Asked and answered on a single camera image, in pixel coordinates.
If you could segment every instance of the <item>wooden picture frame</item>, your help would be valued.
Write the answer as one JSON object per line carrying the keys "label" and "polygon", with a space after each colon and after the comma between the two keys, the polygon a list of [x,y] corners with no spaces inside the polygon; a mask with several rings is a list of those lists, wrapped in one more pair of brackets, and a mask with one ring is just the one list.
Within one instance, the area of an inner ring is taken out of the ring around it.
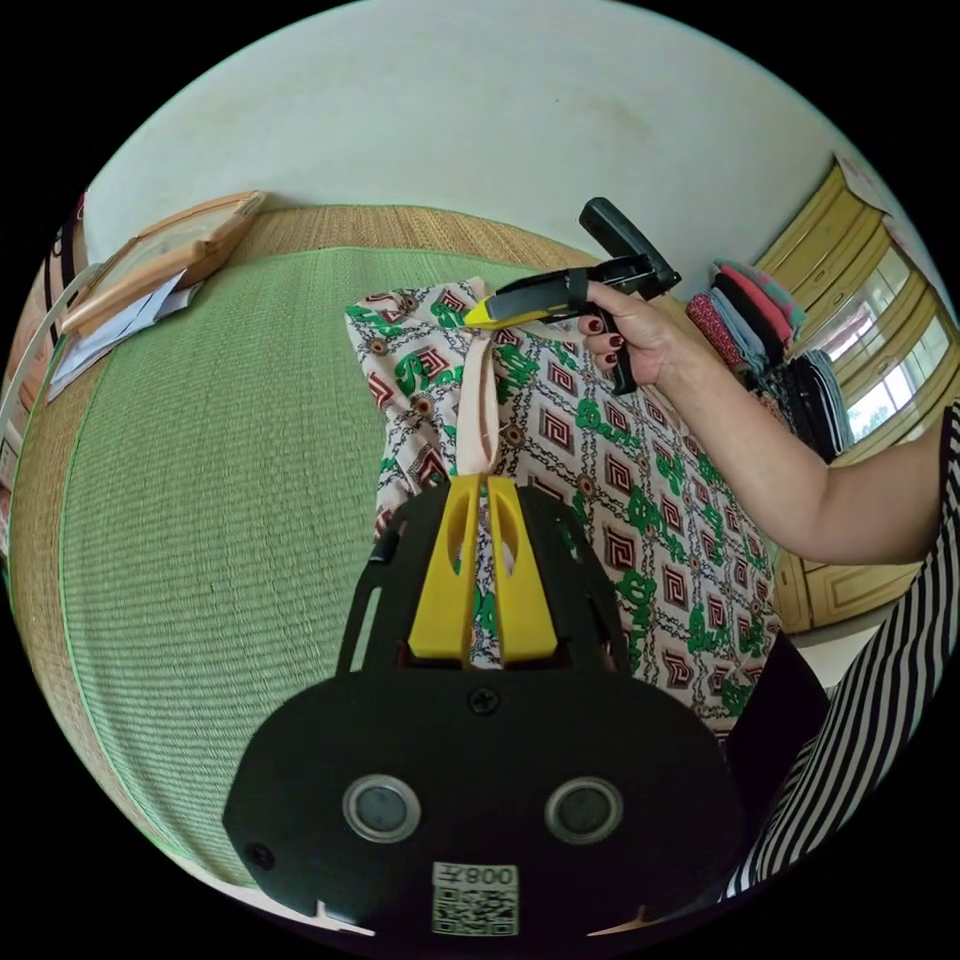
{"label": "wooden picture frame", "polygon": [[174,289],[205,280],[226,263],[253,226],[266,199],[255,190],[234,193],[160,220],[128,240],[77,294],[63,334],[86,336],[121,310],[186,271]]}

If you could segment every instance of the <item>window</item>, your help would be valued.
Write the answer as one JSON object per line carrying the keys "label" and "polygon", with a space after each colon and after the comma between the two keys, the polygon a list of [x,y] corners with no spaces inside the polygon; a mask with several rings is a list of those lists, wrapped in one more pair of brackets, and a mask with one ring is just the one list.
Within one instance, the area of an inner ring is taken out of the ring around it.
{"label": "window", "polygon": [[824,324],[810,346],[837,360],[854,344],[864,342],[868,355],[883,347],[875,330],[877,319],[890,306],[910,277],[910,269],[891,247],[863,286]]}
{"label": "window", "polygon": [[940,319],[934,317],[903,361],[847,411],[854,440],[859,442],[910,405],[946,355],[947,337]]}

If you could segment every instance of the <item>green tatami mat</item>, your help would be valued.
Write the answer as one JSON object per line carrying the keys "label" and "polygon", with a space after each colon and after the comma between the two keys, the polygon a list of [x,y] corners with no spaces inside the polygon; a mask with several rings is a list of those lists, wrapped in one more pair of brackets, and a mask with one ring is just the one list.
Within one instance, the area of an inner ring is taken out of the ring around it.
{"label": "green tatami mat", "polygon": [[220,825],[243,748],[333,673],[372,543],[383,418],[344,308],[533,272],[409,250],[272,257],[113,352],[64,493],[67,639],[126,791],[220,879],[253,886]]}

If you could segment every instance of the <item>qr code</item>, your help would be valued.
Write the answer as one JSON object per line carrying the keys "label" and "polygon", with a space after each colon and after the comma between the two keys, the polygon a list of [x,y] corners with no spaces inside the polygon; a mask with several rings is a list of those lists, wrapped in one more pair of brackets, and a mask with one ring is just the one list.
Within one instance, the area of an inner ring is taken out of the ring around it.
{"label": "qr code", "polygon": [[517,891],[435,887],[433,932],[460,937],[510,937],[517,933]]}

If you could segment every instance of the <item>hand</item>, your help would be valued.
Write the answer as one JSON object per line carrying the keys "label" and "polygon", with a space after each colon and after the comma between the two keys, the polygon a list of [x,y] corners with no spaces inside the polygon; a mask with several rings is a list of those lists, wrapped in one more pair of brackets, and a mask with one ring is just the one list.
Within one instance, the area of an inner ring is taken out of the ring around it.
{"label": "hand", "polygon": [[580,318],[577,326],[586,337],[587,349],[600,370],[611,370],[616,352],[624,341],[630,355],[633,379],[643,386],[655,386],[677,341],[677,331],[666,314],[637,297],[628,297],[602,283],[591,281],[587,299],[613,317],[621,336],[603,333],[600,319],[591,314]]}

